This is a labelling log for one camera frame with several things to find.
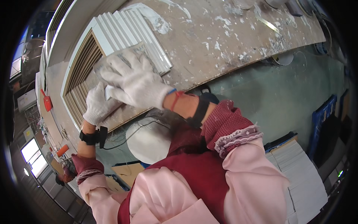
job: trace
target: hand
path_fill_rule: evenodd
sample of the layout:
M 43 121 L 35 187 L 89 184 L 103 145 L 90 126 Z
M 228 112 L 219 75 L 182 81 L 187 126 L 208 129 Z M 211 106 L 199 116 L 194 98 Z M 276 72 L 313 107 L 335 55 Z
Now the hand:
M 137 56 L 124 50 L 123 57 L 129 61 L 132 68 L 113 54 L 106 58 L 112 71 L 101 72 L 103 79 L 120 87 L 112 89 L 110 96 L 135 107 L 156 107 L 162 110 L 165 96 L 174 88 L 163 83 L 143 54 Z
M 83 118 L 95 126 L 121 105 L 116 99 L 105 99 L 105 85 L 102 82 L 88 92 L 86 103 L 87 111 Z

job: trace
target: lace trim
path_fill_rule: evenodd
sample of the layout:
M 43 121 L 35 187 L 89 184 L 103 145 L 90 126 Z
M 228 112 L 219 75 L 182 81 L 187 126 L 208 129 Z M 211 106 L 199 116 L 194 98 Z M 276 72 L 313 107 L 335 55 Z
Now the lace trim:
M 77 184 L 80 185 L 85 179 L 97 174 L 103 174 L 103 172 L 99 169 L 84 170 L 77 175 Z
M 263 136 L 262 132 L 258 132 L 256 124 L 250 125 L 244 129 L 236 130 L 230 135 L 222 136 L 215 142 L 214 149 L 220 154 L 220 157 L 225 153 L 225 148 L 235 144 L 247 143 L 256 138 Z

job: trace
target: workbench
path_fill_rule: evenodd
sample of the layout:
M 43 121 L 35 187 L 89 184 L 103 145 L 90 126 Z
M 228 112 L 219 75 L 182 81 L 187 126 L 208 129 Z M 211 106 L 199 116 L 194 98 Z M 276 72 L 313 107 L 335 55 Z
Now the workbench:
M 162 78 L 177 90 L 190 90 L 264 58 L 326 40 L 315 15 L 295 17 L 285 5 L 274 9 L 265 0 L 257 0 L 250 10 L 240 10 L 229 0 L 173 1 L 175 4 L 168 0 L 131 0 L 118 10 L 143 3 L 161 16 L 160 25 L 167 24 L 167 30 L 154 34 L 173 65 Z M 255 14 L 276 26 L 279 34 Z M 70 153 L 75 153 L 79 133 L 60 98 L 67 65 L 62 62 L 49 67 L 46 74 L 54 119 L 66 130 Z M 101 125 L 113 130 L 147 110 L 123 105 Z

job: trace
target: blue wristband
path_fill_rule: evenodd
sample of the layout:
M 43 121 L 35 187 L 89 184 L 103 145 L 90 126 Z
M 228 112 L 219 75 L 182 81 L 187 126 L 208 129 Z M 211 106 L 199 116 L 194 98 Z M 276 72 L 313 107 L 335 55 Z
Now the blue wristband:
M 171 93 L 174 93 L 176 91 L 176 89 L 172 89 L 169 93 L 167 93 L 167 95 L 171 94 Z

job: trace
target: pink shirt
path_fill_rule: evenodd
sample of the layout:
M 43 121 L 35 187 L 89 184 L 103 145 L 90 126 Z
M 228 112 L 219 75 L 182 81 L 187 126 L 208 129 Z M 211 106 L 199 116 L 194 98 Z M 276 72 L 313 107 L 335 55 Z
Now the pink shirt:
M 262 138 L 242 144 L 225 157 L 223 168 L 229 191 L 224 216 L 232 223 L 285 223 L 287 178 L 265 157 Z M 86 178 L 79 190 L 91 206 L 97 223 L 117 223 L 120 203 L 127 193 L 116 194 L 105 176 Z M 166 167 L 139 173 L 130 197 L 131 223 L 218 223 L 185 178 Z

